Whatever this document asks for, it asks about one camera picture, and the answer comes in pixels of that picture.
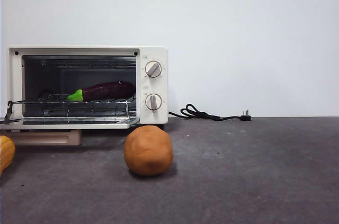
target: power cord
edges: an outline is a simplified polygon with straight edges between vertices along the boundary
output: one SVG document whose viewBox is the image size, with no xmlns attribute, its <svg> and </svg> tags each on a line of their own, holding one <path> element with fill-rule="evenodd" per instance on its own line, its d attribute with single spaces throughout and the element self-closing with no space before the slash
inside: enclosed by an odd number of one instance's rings
<svg viewBox="0 0 339 224">
<path fill-rule="evenodd" d="M 229 119 L 240 119 L 241 121 L 245 121 L 245 122 L 250 122 L 252 120 L 252 117 L 250 115 L 248 115 L 248 110 L 246 110 L 246 115 L 243 114 L 243 115 L 241 115 L 239 117 L 237 117 L 237 116 L 233 116 L 233 117 L 218 117 L 216 115 L 210 115 L 210 114 L 208 114 L 206 112 L 200 112 L 192 104 L 187 104 L 186 108 L 180 109 L 180 112 L 183 115 L 175 114 L 173 112 L 169 112 L 169 113 L 171 115 L 176 116 L 176 117 L 185 118 L 185 119 L 203 118 L 203 119 L 211 119 L 213 121 L 225 121 L 225 120 L 229 120 Z"/>
</svg>

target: white wall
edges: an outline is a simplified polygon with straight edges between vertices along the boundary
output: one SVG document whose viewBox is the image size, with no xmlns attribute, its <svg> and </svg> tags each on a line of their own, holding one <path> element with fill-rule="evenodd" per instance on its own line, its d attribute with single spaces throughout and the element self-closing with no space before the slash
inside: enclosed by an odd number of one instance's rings
<svg viewBox="0 0 339 224">
<path fill-rule="evenodd" d="M 164 45 L 170 110 L 339 114 L 339 0 L 1 0 L 12 45 Z M 2 115 L 7 97 L 1 93 Z"/>
</svg>

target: concrete floor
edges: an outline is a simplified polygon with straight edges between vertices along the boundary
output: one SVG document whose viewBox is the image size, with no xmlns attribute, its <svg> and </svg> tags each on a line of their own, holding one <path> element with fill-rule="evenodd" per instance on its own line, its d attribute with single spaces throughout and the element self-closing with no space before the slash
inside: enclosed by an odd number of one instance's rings
<svg viewBox="0 0 339 224">
<path fill-rule="evenodd" d="M 144 178 L 128 130 L 80 147 L 17 148 L 1 223 L 339 223 L 339 118 L 170 119 L 174 163 Z"/>
</svg>

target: white toaster oven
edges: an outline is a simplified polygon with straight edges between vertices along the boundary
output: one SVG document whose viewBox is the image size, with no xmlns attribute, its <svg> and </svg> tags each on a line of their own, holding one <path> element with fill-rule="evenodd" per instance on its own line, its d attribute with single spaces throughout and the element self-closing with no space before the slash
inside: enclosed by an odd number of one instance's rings
<svg viewBox="0 0 339 224">
<path fill-rule="evenodd" d="M 8 60 L 7 114 L 0 128 L 18 144 L 78 145 L 80 130 L 167 123 L 163 47 L 11 47 Z M 129 82 L 135 93 L 67 100 L 77 89 L 107 82 Z"/>
</svg>

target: eggplant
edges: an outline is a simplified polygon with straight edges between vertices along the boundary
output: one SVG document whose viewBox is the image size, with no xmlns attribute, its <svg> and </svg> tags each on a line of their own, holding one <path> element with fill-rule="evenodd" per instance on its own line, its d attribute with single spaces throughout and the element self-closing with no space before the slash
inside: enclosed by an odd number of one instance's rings
<svg viewBox="0 0 339 224">
<path fill-rule="evenodd" d="M 106 98 L 129 98 L 134 95 L 136 88 L 130 82 L 116 81 L 93 85 L 79 89 L 67 97 L 68 101 L 97 101 Z"/>
</svg>

